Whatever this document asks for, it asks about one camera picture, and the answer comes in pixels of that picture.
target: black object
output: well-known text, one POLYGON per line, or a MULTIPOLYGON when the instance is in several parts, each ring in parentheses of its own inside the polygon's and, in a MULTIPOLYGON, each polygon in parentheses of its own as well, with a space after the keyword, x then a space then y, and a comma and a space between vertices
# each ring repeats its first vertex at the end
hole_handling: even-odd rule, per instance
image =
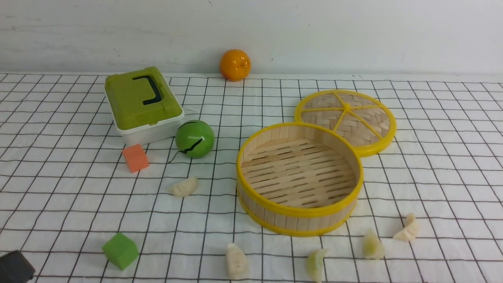
POLYGON ((1 283, 26 283, 34 274, 35 268, 19 250, 0 257, 1 283))
POLYGON ((148 83, 150 84, 150 86, 152 87, 152 90, 154 91, 155 93, 155 97, 152 98, 152 99, 148 99, 148 100, 144 100, 142 103, 143 105, 148 105, 148 104, 152 104, 152 103, 156 103, 156 102, 159 102, 162 100, 162 97, 160 95, 160 91, 159 91, 159 88, 155 85, 155 82, 154 80, 150 77, 150 76, 140 76, 140 77, 137 77, 137 78, 134 78, 134 80, 139 80, 139 79, 147 79, 148 80, 148 83))

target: white plastic box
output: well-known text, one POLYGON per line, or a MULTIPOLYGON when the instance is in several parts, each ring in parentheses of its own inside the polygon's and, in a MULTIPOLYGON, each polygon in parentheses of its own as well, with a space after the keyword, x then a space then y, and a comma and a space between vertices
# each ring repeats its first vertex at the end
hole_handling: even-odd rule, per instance
POLYGON ((128 147, 173 137, 183 123, 184 110, 155 67, 108 76, 105 93, 128 147))

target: toy dumpling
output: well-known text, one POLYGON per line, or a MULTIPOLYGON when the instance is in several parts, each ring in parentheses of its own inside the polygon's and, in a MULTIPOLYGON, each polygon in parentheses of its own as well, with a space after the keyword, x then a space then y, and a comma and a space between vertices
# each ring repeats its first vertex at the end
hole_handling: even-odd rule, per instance
POLYGON ((186 197, 196 191, 198 186, 199 180, 197 179, 197 177, 189 177, 172 185, 169 188, 168 192, 173 194, 174 196, 186 197))
POLYGON ((368 229, 363 237, 362 252, 367 259, 381 259, 384 257, 384 246, 372 229, 368 229))
POLYGON ((403 242, 414 240, 419 233, 419 223, 415 219, 413 213, 407 214, 405 227, 393 236, 393 239, 403 242))
POLYGON ((312 252, 307 257, 306 269, 307 275, 316 283, 321 283, 323 277, 323 258, 325 257, 327 249, 319 249, 312 252))
POLYGON ((231 280, 244 279, 249 272, 248 260, 243 251, 234 243, 227 246, 227 271, 231 280))

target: steamer basket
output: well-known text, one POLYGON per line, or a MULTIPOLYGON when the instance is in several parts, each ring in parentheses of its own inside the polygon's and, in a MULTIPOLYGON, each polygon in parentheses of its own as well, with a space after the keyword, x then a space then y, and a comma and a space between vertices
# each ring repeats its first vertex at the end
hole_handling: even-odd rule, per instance
POLYGON ((281 123, 252 135, 237 156, 242 207, 273 232, 310 237, 338 228, 351 215, 363 167, 350 144, 308 123, 281 123))
POLYGON ((302 99, 295 109, 295 122, 334 131, 360 157, 385 150, 393 141, 396 121, 380 101, 353 91, 328 90, 302 99))

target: grid tablecloth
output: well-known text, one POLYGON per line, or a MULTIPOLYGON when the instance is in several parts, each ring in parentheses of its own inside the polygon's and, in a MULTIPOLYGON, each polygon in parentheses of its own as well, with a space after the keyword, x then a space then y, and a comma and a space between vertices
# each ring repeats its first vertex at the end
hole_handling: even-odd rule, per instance
POLYGON ((225 250, 247 254, 250 282, 309 282, 306 256, 328 248, 329 282, 502 282, 503 87, 501 81, 414 76, 218 76, 169 74, 185 119, 209 123, 214 150, 190 160, 173 139, 145 147, 150 166, 130 174, 100 74, 0 74, 0 254, 20 249, 33 282, 228 281, 225 250), (347 223, 321 237, 262 229, 235 194, 240 144, 264 126, 293 121, 301 98, 325 89, 379 99, 397 121, 395 140, 363 158, 365 183, 347 223), (166 191, 188 176, 200 188, 166 191), (413 212, 411 243, 392 240, 413 212), (373 228, 386 247, 366 260, 373 228), (101 246, 115 233, 140 256, 125 271, 101 246))

